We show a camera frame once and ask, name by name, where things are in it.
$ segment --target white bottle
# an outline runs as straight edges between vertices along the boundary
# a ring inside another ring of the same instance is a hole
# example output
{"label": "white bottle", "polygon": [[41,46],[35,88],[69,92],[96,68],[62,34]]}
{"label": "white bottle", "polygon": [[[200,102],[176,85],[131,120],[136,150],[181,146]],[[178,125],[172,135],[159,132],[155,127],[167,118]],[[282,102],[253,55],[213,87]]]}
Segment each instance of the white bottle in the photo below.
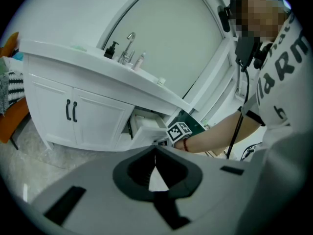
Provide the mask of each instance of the white bottle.
{"label": "white bottle", "polygon": [[139,70],[143,60],[145,59],[145,55],[146,55],[146,52],[143,52],[141,54],[141,56],[138,57],[137,61],[135,62],[135,64],[132,67],[133,70],[135,70],[135,71]]}

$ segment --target black soap dispenser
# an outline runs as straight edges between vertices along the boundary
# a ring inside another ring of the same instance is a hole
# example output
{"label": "black soap dispenser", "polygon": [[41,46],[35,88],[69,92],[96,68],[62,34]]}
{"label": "black soap dispenser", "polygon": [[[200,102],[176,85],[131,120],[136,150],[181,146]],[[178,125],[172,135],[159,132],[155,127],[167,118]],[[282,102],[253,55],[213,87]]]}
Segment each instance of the black soap dispenser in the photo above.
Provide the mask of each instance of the black soap dispenser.
{"label": "black soap dispenser", "polygon": [[110,48],[107,48],[106,52],[104,53],[105,57],[110,58],[110,59],[113,58],[113,55],[114,55],[114,52],[115,52],[115,45],[118,45],[118,43],[113,41],[112,46]]}

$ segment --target toiletry bottle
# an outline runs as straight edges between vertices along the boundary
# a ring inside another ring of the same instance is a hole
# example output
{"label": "toiletry bottle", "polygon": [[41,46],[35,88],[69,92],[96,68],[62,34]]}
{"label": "toiletry bottle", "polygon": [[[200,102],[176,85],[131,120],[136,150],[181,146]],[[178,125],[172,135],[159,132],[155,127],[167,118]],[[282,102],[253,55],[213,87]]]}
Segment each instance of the toiletry bottle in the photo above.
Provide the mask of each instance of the toiletry bottle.
{"label": "toiletry bottle", "polygon": [[145,55],[146,55],[146,52],[143,52],[141,54],[141,56],[138,57],[137,61],[135,62],[135,64],[132,67],[133,70],[135,70],[135,71],[139,70],[143,60],[145,59]]}
{"label": "toiletry bottle", "polygon": [[112,46],[110,48],[107,48],[106,52],[104,53],[105,57],[112,59],[115,52],[115,45],[118,45],[118,43],[113,41]]}

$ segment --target orange cushion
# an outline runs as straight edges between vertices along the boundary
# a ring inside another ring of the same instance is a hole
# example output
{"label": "orange cushion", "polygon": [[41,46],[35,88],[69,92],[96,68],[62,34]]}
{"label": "orange cushion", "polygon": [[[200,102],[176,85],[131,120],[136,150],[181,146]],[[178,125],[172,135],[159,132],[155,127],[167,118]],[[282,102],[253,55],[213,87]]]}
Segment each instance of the orange cushion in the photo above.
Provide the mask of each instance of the orange cushion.
{"label": "orange cushion", "polygon": [[1,49],[1,52],[0,52],[0,57],[10,57],[15,46],[16,46],[16,43],[17,43],[17,39],[18,39],[18,35],[19,33],[18,32],[15,32],[13,33],[8,41],[6,41],[5,43],[5,46]]}
{"label": "orange cushion", "polygon": [[0,141],[7,143],[20,122],[29,113],[26,98],[13,104],[0,116]]}

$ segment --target floor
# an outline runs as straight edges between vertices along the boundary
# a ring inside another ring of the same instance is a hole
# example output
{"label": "floor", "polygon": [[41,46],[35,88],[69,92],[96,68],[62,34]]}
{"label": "floor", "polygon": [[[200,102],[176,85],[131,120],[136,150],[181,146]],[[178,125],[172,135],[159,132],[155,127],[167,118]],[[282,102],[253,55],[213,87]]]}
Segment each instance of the floor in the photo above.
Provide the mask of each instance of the floor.
{"label": "floor", "polygon": [[7,144],[0,142],[0,173],[9,190],[29,203],[43,189],[78,166],[116,154],[57,144],[53,151],[47,150],[30,117],[24,119],[13,139],[19,150],[10,141]]}

